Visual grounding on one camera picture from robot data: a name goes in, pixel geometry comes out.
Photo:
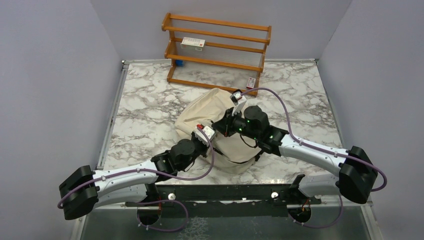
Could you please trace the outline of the cream canvas student bag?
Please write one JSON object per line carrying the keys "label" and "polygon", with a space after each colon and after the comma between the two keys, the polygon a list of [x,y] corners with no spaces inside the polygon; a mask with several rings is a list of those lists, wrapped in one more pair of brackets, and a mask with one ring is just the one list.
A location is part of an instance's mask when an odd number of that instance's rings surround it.
{"label": "cream canvas student bag", "polygon": [[[199,96],[181,112],[174,127],[180,139],[189,139],[196,125],[211,126],[223,118],[225,111],[234,107],[228,91],[213,88]],[[260,148],[253,148],[255,141],[239,134],[225,137],[218,133],[212,140],[214,166],[230,174],[241,174],[254,165],[260,156]]]}

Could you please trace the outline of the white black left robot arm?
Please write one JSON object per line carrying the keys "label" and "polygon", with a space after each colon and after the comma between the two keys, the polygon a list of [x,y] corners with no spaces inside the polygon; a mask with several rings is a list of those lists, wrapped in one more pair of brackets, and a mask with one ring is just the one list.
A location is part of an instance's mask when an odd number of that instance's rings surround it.
{"label": "white black left robot arm", "polygon": [[210,165],[214,166],[216,151],[212,139],[203,132],[193,132],[190,139],[182,139],[142,163],[106,171],[81,166],[59,185],[61,199],[57,208],[63,210],[66,220],[74,220],[97,207],[119,202],[156,204],[161,200],[156,183],[169,179],[196,181],[211,172],[209,168],[197,177],[178,175],[200,156],[210,157]]}

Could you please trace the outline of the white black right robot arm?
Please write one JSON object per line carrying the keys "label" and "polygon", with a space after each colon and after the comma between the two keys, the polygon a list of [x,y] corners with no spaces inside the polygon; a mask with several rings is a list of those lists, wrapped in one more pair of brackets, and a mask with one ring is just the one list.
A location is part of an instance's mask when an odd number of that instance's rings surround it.
{"label": "white black right robot arm", "polygon": [[288,130],[271,125],[268,115],[256,105],[237,114],[233,114],[232,108],[227,109],[212,128],[225,137],[240,134],[253,139],[267,154],[298,159],[328,171],[327,175],[301,177],[288,190],[289,199],[296,204],[316,195],[342,195],[354,203],[365,204],[378,176],[362,148],[331,148],[291,136]]}

